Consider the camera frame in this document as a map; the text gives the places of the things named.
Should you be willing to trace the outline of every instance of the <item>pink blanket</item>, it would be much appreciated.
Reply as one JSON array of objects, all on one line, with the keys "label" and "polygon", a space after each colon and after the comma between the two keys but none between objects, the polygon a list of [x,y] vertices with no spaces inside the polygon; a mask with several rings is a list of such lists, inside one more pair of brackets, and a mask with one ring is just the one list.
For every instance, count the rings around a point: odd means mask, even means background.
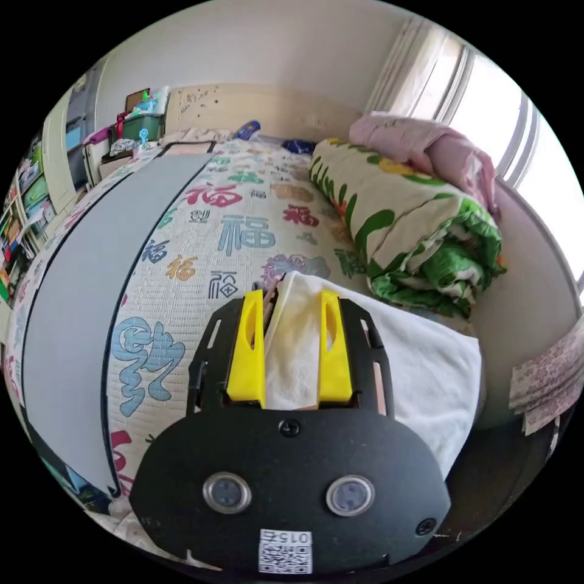
[{"label": "pink blanket", "polygon": [[374,114],[351,126],[349,140],[441,178],[498,217],[493,161],[456,130],[436,122]]}]

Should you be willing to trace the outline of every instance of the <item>window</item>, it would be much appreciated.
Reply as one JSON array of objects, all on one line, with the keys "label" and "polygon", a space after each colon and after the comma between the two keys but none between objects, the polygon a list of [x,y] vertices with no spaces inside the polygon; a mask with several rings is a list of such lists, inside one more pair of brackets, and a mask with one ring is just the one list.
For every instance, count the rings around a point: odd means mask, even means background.
[{"label": "window", "polygon": [[487,152],[497,166],[515,131],[520,106],[519,86],[492,61],[475,55],[468,86],[450,126]]},{"label": "window", "polygon": [[422,120],[435,119],[449,87],[456,75],[461,59],[462,45],[452,37],[447,38],[440,58],[436,61],[422,95],[412,112],[412,117]]},{"label": "window", "polygon": [[584,195],[560,141],[521,88],[487,57],[452,39],[413,115],[447,123],[492,158],[497,174],[556,239],[584,302]]}]

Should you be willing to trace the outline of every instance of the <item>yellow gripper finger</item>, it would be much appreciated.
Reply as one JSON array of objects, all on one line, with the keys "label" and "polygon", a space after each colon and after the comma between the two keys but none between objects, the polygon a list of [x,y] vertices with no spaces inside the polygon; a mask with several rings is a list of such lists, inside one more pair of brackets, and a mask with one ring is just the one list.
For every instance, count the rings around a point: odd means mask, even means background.
[{"label": "yellow gripper finger", "polygon": [[321,346],[318,366],[318,403],[348,403],[353,395],[339,296],[321,292]]},{"label": "yellow gripper finger", "polygon": [[243,300],[227,394],[233,402],[259,402],[266,407],[261,290],[246,294]]}]

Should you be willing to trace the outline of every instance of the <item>wooden headboard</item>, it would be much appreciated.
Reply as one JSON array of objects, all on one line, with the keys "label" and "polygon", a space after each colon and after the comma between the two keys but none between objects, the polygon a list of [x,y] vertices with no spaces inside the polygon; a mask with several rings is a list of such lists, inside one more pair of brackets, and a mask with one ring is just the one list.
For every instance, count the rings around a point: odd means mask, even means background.
[{"label": "wooden headboard", "polygon": [[171,91],[164,133],[189,128],[235,131],[255,119],[267,136],[319,142],[328,137],[347,139],[359,117],[356,109],[283,86],[194,85]]}]

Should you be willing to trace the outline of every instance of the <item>green floral blanket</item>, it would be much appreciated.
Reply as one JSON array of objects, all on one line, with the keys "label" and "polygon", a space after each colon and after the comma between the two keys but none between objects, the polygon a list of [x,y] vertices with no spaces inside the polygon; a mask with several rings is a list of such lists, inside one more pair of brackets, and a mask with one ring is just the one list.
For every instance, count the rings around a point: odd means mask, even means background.
[{"label": "green floral blanket", "polygon": [[317,145],[309,172],[378,297],[468,319],[477,293],[506,272],[495,221],[455,186],[335,138]]}]

